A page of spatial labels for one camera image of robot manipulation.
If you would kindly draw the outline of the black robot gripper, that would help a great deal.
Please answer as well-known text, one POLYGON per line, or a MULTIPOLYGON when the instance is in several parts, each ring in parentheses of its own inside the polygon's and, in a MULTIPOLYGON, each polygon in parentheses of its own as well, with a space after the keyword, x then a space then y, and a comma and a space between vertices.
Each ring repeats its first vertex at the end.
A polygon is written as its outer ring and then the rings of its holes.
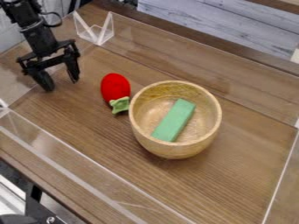
POLYGON ((29 47, 32 48, 32 52, 19 57, 16 60, 23 68, 23 73, 31 75, 45 92, 51 92, 55 89, 55 83, 44 69, 64 63, 69 79, 76 83, 80 79, 80 52, 75 40, 68 39, 57 41, 52 34, 51 27, 45 24, 44 20, 40 20, 31 26, 23 27, 20 33, 24 35, 29 47), (64 49, 64 54, 61 56, 43 61, 44 57, 51 56, 60 49, 64 49))

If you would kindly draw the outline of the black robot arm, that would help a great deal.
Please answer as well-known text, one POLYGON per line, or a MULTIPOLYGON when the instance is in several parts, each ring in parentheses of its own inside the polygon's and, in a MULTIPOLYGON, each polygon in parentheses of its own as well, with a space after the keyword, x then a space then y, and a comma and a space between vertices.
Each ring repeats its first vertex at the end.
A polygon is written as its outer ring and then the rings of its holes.
POLYGON ((61 22, 49 24, 44 19, 49 14, 61 18, 60 14, 55 11, 43 12, 37 0, 0 0, 0 8, 11 22, 19 25, 20 33, 32 48, 29 53, 16 59, 23 74, 29 75, 41 88, 51 92, 55 83, 45 69, 64 63, 69 79, 76 83, 80 79, 79 48, 73 39, 59 41, 55 38, 52 28, 59 27, 61 22))

